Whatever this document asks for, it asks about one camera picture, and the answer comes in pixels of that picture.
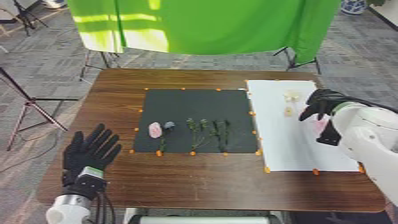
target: green backdrop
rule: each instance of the green backdrop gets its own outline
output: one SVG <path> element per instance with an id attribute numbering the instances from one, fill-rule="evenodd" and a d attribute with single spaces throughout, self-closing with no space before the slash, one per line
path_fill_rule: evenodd
<path id="1" fill-rule="evenodd" d="M 67 0 L 85 47 L 183 54 L 288 46 L 312 60 L 339 0 Z"/>

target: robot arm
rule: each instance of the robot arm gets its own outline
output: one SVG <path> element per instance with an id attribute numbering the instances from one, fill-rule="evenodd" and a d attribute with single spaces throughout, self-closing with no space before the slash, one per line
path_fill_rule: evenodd
<path id="1" fill-rule="evenodd" d="M 90 202 L 103 195 L 103 171 L 121 152 L 119 136 L 99 124 L 87 138 L 76 132 L 64 151 L 62 194 L 46 211 L 48 224 L 81 224 L 90 216 Z"/>
<path id="2" fill-rule="evenodd" d="M 309 107 L 300 120 L 312 114 L 318 114 L 320 118 L 320 113 L 332 116 L 318 142 L 337 145 L 350 158 L 362 163 L 369 179 L 398 205 L 398 179 L 394 178 L 398 172 L 396 110 L 343 96 L 343 94 L 336 100 L 336 92 L 321 91 L 314 92 L 312 98 L 309 97 L 312 101 L 307 101 Z"/>

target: floor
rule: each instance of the floor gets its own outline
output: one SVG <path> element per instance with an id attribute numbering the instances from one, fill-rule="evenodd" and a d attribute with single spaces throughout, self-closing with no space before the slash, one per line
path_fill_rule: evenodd
<path id="1" fill-rule="evenodd" d="M 46 10 L 41 6 L 33 10 L 49 28 L 37 26 L 32 36 L 25 36 L 19 25 L 5 24 L 12 30 L 9 37 L 0 36 L 0 67 L 7 70 L 23 89 L 32 96 L 83 98 L 97 76 L 97 69 L 89 69 L 87 82 L 80 82 L 76 75 L 81 70 L 85 48 L 81 45 L 71 14 L 67 9 Z M 286 58 L 272 56 L 272 52 L 227 55 L 192 56 L 174 55 L 129 49 L 117 59 L 126 68 L 172 68 L 211 70 L 284 70 Z M 318 53 L 321 64 L 321 83 L 327 88 L 383 103 L 398 104 L 398 32 L 389 28 L 375 15 L 362 16 L 337 14 L 328 29 Z M 99 56 L 92 56 L 92 65 L 101 65 Z M 298 71 L 316 72 L 307 65 Z M 5 150 L 7 139 L 23 99 L 0 82 L 0 149 Z M 48 111 L 55 103 L 41 104 Z M 58 120 L 67 125 L 80 108 L 80 102 L 65 103 L 60 107 Z M 30 111 L 23 125 L 41 121 L 37 113 Z M 3 224 L 44 223 L 46 206 L 35 200 L 35 190 L 57 153 L 64 133 L 49 125 L 23 132 L 10 152 L 0 153 L 0 220 Z M 39 158 L 3 170 L 26 158 Z M 398 220 L 396 208 L 387 206 L 391 217 Z M 192 211 L 153 210 L 151 214 L 195 214 Z M 225 215 L 250 215 L 225 212 Z"/>

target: gloved hand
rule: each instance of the gloved hand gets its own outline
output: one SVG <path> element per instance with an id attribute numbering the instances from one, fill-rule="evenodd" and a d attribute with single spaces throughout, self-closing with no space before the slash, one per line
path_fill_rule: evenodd
<path id="1" fill-rule="evenodd" d="M 298 120 L 304 121 L 312 114 L 318 114 L 318 120 L 321 120 L 325 114 L 332 115 L 332 110 L 337 105 L 348 102 L 350 99 L 343 93 L 332 91 L 330 89 L 318 89 L 307 99 L 307 108 L 302 112 Z"/>
<path id="2" fill-rule="evenodd" d="M 83 133 L 78 131 L 71 140 L 71 144 L 64 151 L 64 186 L 73 185 L 76 177 L 87 166 L 105 170 L 113 158 L 121 152 L 117 143 L 119 136 L 112 135 L 112 131 L 105 130 L 105 125 L 99 124 L 89 137 L 83 138 Z"/>

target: pink object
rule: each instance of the pink object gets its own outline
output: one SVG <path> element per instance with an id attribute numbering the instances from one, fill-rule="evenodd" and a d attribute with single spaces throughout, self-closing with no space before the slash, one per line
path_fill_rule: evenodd
<path id="1" fill-rule="evenodd" d="M 161 127 L 158 122 L 153 122 L 149 125 L 149 136 L 153 138 L 158 138 L 161 136 Z"/>

